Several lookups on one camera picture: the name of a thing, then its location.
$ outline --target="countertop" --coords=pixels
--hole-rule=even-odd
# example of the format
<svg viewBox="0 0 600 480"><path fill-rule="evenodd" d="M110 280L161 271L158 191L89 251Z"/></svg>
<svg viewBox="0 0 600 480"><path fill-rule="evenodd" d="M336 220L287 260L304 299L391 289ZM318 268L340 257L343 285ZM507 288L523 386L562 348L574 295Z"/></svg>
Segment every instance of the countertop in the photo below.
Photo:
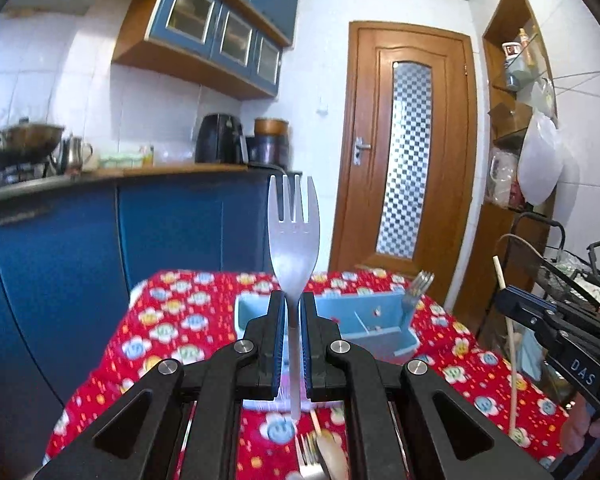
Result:
<svg viewBox="0 0 600 480"><path fill-rule="evenodd" d="M187 173L245 173L262 171L258 168L247 168L239 164L180 164L163 166L146 166L143 168L111 168L83 172L77 175L48 176L0 187L0 202L19 196L25 196L53 189L62 189L80 184L89 184L103 180L121 178L137 178L152 175L187 174Z"/></svg>

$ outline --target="checkered glass panel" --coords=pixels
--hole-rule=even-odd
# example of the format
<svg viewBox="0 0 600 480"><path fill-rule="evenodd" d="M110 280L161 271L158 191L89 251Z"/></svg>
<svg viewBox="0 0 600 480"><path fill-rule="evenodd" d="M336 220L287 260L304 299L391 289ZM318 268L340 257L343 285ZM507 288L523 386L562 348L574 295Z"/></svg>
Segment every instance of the checkered glass panel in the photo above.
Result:
<svg viewBox="0 0 600 480"><path fill-rule="evenodd" d="M431 141L431 68L394 63L394 109L386 190L376 252L413 258L422 217Z"/></svg>

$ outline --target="cabinet glass pane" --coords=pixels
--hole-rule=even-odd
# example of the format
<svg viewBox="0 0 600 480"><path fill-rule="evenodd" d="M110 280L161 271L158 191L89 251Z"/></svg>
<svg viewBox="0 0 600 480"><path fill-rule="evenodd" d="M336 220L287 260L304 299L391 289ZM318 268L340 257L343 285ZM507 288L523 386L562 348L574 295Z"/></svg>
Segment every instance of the cabinet glass pane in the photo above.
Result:
<svg viewBox="0 0 600 480"><path fill-rule="evenodd" d="M220 52L241 65L247 66L252 33L253 29L249 25L228 12L224 21Z"/></svg>
<svg viewBox="0 0 600 480"><path fill-rule="evenodd" d="M167 26L205 43L213 8L213 0L175 0Z"/></svg>
<svg viewBox="0 0 600 480"><path fill-rule="evenodd" d="M413 258L424 205L431 142L431 68L394 63L389 164L376 252Z"/></svg>
<svg viewBox="0 0 600 480"><path fill-rule="evenodd" d="M278 59L280 51L276 49L269 41L260 40L260 59L258 60L258 75L276 84L278 79Z"/></svg>

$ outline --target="gas stove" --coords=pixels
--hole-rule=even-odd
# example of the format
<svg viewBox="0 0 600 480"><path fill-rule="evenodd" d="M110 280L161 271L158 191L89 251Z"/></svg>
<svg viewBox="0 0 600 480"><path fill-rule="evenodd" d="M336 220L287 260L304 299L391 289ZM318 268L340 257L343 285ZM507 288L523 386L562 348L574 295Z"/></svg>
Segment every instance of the gas stove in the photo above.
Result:
<svg viewBox="0 0 600 480"><path fill-rule="evenodd" d="M37 164L27 163L18 164L17 166L10 166L8 168L1 168L0 187L51 176L52 172L49 171L50 167L51 163L46 160Z"/></svg>

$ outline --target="table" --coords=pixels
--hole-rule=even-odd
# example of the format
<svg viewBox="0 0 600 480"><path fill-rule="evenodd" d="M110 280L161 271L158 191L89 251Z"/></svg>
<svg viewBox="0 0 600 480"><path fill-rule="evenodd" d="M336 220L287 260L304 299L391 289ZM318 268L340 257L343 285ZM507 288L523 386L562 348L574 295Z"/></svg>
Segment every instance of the table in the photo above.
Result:
<svg viewBox="0 0 600 480"><path fill-rule="evenodd" d="M408 281L382 269L318 272L305 290L319 294L373 294L402 289ZM236 339L234 303L240 293L268 295L279 288L266 274L158 272L136 287L129 311L110 339L100 365L67 402L49 441L52 459L93 420L120 398L138 378L165 358L190 364L208 358ZM509 426L510 365L483 351L469 330L429 298L417 305L412 328L420 339L416 355L501 430ZM543 465L560 452L558 438L566 412L521 374L518 427L514 440ZM320 425L346 450L341 406L317 410ZM238 480L285 479L298 470L294 426L288 413L242 410L238 440ZM313 431L303 413L298 433Z"/></svg>

